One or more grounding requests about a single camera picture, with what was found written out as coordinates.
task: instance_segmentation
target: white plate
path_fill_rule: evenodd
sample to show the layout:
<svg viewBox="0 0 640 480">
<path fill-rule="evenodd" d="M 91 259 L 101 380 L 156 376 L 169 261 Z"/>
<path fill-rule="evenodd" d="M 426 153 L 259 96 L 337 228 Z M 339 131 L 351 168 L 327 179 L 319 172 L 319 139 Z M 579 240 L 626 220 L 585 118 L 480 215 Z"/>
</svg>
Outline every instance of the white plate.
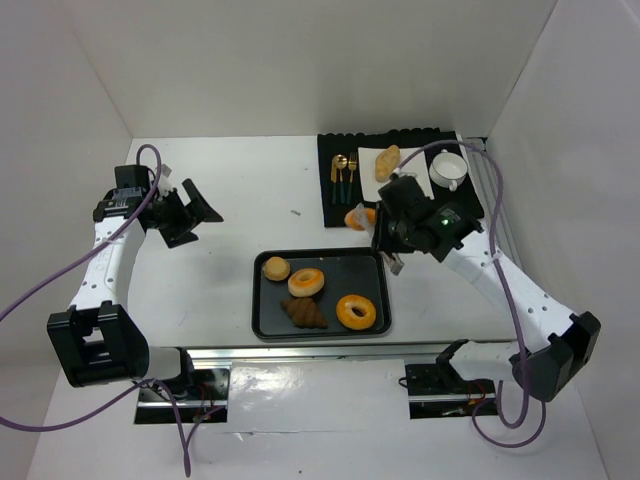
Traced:
<svg viewBox="0 0 640 480">
<path fill-rule="evenodd" d="M 387 182 L 380 183 L 376 180 L 376 158 L 384 148 L 358 148 L 358 171 L 360 172 L 360 184 L 362 185 L 362 197 L 367 202 L 377 202 L 380 200 L 378 190 Z M 401 148 L 400 162 L 415 152 L 417 148 Z M 403 169 L 403 173 L 411 173 L 415 175 L 418 185 L 422 188 L 424 194 L 429 198 L 433 197 L 431 188 L 431 180 L 427 171 L 427 161 L 424 152 L 421 152 L 413 160 L 411 160 Z"/>
</svg>

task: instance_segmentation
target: fork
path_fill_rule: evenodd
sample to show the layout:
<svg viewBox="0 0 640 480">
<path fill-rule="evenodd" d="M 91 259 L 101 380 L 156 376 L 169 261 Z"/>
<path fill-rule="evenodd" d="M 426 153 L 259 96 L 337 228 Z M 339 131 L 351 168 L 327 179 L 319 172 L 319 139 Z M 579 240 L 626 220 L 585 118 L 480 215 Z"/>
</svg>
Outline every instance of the fork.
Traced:
<svg viewBox="0 0 640 480">
<path fill-rule="evenodd" d="M 349 179 L 349 191 L 347 193 L 347 205 L 351 205 L 351 194 L 353 192 L 353 172 L 358 168 L 358 153 L 349 154 L 349 163 L 347 164 L 351 171 L 351 178 Z"/>
</svg>

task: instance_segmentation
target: pastry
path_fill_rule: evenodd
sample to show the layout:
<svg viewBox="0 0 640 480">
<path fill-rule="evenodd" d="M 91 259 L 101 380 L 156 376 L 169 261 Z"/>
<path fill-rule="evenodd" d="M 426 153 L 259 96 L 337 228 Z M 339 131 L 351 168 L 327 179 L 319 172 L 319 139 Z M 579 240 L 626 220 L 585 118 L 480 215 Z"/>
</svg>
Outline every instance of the pastry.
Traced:
<svg viewBox="0 0 640 480">
<path fill-rule="evenodd" d="M 376 180 L 384 183 L 389 180 L 389 176 L 400 161 L 400 149 L 397 145 L 391 145 L 386 150 L 380 152 L 376 158 Z"/>
<path fill-rule="evenodd" d="M 280 306 L 298 328 L 327 328 L 327 319 L 309 297 L 282 300 Z"/>
<path fill-rule="evenodd" d="M 289 293 L 294 297 L 310 297 L 324 287 L 324 274 L 317 268 L 303 268 L 289 278 Z"/>
<path fill-rule="evenodd" d="M 364 211 L 367 214 L 367 220 L 369 220 L 369 223 L 371 223 L 371 225 L 375 225 L 376 211 L 373 208 L 365 208 Z M 354 230 L 364 230 L 364 228 L 362 228 L 360 224 L 356 222 L 355 213 L 356 213 L 355 208 L 353 210 L 349 210 L 349 213 L 347 213 L 344 217 L 345 225 L 349 228 L 353 228 Z"/>
<path fill-rule="evenodd" d="M 347 295 L 338 301 L 336 315 L 345 327 L 351 330 L 364 330 L 376 321 L 376 307 L 368 298 Z"/>
<path fill-rule="evenodd" d="M 263 267 L 264 276 L 274 282 L 284 280 L 291 273 L 291 266 L 284 258 L 271 257 Z"/>
</svg>

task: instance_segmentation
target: cup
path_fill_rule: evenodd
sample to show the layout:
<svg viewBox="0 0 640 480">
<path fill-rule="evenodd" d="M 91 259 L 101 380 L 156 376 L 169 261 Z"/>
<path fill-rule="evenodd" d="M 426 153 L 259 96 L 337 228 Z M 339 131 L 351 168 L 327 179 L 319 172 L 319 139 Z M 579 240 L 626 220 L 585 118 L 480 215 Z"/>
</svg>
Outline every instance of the cup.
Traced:
<svg viewBox="0 0 640 480">
<path fill-rule="evenodd" d="M 443 150 L 431 162 L 429 177 L 436 185 L 455 192 L 464 181 L 468 171 L 469 166 L 464 158 Z"/>
</svg>

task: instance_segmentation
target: black tray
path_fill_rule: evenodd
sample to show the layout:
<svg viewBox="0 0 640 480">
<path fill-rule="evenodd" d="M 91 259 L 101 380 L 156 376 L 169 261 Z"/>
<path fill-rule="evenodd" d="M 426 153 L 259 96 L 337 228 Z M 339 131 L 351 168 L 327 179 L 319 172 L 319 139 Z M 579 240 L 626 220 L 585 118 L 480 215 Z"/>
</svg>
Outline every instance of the black tray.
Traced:
<svg viewBox="0 0 640 480">
<path fill-rule="evenodd" d="M 280 300 L 291 298 L 287 281 L 272 282 L 262 272 L 264 263 L 278 256 L 291 264 L 291 272 L 301 268 L 322 270 L 325 285 L 313 296 L 327 319 L 328 328 L 297 328 L 280 307 Z M 366 330 L 349 330 L 336 316 L 336 304 L 345 295 L 368 298 L 376 307 L 376 321 Z M 381 258 L 369 248 L 324 250 L 286 250 L 262 252 L 253 269 L 253 314 L 251 328 L 261 339 L 380 335 L 391 326 L 389 294 Z"/>
</svg>

